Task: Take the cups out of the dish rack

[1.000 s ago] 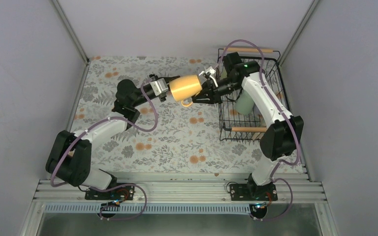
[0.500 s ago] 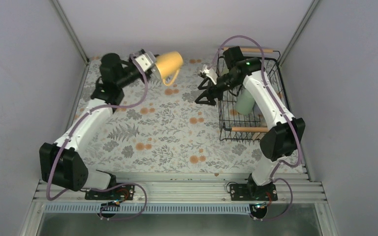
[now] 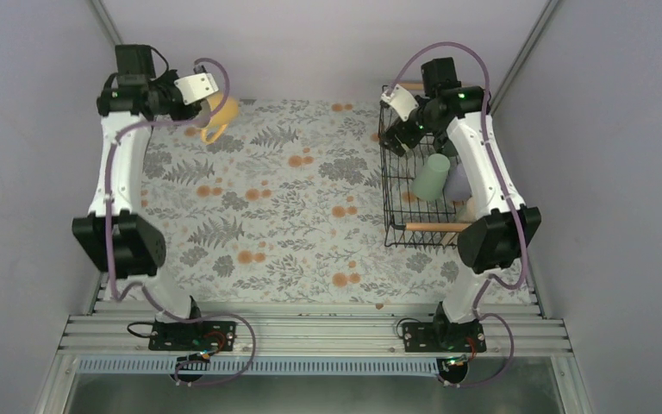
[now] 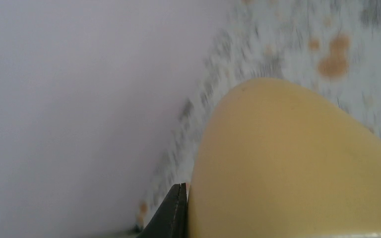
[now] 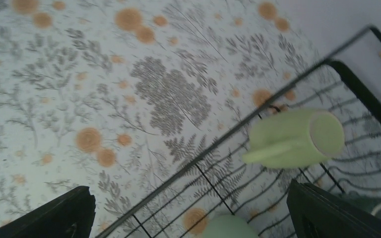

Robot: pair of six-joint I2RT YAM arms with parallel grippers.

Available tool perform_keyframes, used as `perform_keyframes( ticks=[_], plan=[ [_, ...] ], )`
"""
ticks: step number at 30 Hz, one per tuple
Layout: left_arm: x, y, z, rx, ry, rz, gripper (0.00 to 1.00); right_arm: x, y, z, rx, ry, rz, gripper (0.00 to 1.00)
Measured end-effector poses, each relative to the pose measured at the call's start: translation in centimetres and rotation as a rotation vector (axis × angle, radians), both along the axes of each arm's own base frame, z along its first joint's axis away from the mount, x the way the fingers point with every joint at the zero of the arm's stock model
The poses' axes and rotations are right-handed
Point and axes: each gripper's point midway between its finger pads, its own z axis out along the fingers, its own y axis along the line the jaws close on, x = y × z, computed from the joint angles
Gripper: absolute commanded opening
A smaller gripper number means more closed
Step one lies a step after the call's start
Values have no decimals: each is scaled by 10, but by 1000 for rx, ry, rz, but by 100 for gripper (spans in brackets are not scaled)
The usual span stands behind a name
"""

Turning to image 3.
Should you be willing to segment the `yellow mug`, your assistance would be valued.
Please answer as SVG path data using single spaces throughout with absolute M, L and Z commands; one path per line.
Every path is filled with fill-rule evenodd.
M 239 101 L 234 97 L 227 97 L 222 92 L 207 97 L 197 118 L 201 141 L 207 145 L 216 142 L 239 111 Z

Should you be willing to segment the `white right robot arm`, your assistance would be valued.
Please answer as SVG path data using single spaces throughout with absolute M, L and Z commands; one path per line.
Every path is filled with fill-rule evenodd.
M 424 95 L 398 83 L 383 94 L 383 106 L 396 119 L 380 134 L 382 147 L 404 156 L 427 135 L 452 145 L 475 203 L 474 222 L 460 230 L 459 257 L 470 274 L 457 280 L 441 303 L 432 331 L 434 344 L 453 351 L 465 340 L 465 327 L 479 317 L 479 302 L 496 282 L 517 290 L 528 278 L 528 245 L 541 223 L 538 208 L 524 201 L 503 161 L 493 130 L 489 87 L 464 86 L 451 58 L 422 65 Z

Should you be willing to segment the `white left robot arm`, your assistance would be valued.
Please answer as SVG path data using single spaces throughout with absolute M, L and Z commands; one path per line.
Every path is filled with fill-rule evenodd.
M 86 216 L 72 221 L 72 233 L 97 269 L 106 273 L 109 295 L 121 302 L 139 289 L 158 323 L 173 323 L 172 339 L 198 347 L 205 325 L 194 298 L 163 271 L 166 239 L 144 216 L 141 177 L 147 145 L 157 128 L 183 126 L 198 114 L 178 88 L 176 70 L 156 73 L 155 47 L 118 45 L 116 66 L 97 97 L 103 152 L 98 185 Z

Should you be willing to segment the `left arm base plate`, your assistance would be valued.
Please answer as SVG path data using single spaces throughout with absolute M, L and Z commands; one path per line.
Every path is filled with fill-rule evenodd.
M 154 323 L 148 349 L 189 353 L 231 351 L 237 323 L 204 321 L 199 323 Z

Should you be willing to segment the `green plastic tumbler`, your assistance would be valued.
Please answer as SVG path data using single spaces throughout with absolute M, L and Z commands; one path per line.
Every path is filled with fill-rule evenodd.
M 411 186 L 412 193 L 426 202 L 441 198 L 450 167 L 451 162 L 445 155 L 429 155 L 415 176 Z

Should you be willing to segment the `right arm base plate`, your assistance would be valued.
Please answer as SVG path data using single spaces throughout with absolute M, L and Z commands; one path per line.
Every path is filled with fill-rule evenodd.
M 487 350 L 482 324 L 468 323 L 402 324 L 402 339 L 408 353 L 483 353 Z

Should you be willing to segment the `dark green mug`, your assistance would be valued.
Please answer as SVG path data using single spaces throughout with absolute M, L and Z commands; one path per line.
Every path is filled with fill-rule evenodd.
M 454 144 L 451 141 L 445 141 L 441 145 L 440 153 L 448 158 L 454 158 L 459 156 L 458 149 L 454 146 Z

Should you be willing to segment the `lavender plastic tumbler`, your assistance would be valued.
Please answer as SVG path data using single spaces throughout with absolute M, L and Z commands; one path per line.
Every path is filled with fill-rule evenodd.
M 447 202 L 465 202 L 472 197 L 472 188 L 462 163 L 452 166 L 443 188 Z

